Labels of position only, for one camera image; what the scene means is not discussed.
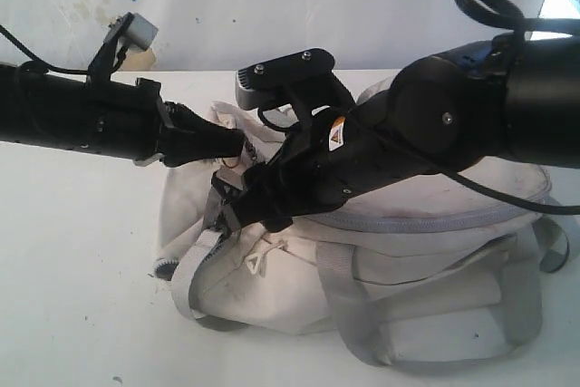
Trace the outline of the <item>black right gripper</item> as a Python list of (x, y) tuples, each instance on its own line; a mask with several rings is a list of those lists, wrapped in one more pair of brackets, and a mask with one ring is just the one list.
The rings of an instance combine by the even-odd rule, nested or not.
[(260, 223), (282, 231), (293, 217), (337, 210), (349, 199), (434, 168), (404, 151), (386, 127), (387, 99), (314, 103), (294, 98), (297, 121), (263, 167), (212, 176), (217, 222), (230, 231)]

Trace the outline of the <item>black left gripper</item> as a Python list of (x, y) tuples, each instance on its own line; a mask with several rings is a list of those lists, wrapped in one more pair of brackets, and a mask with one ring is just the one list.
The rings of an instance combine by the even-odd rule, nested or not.
[(79, 82), (34, 63), (1, 65), (1, 141), (169, 168), (240, 155), (245, 134), (187, 106), (162, 102), (160, 84), (139, 78)]

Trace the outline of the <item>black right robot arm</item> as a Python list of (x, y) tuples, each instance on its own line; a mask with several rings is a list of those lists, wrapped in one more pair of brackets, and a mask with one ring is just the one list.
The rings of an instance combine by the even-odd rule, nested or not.
[(579, 165), (579, 40), (528, 41), (502, 34), (423, 57), (384, 91), (356, 102), (334, 58), (309, 49), (237, 74), (237, 103), (270, 111), (290, 105), (296, 123), (274, 156), (244, 172), (239, 187), (213, 179), (218, 220), (236, 231), (269, 230), (337, 210), (400, 181), (442, 174), (486, 197), (529, 211), (575, 215), (466, 179), (485, 157), (564, 168)]

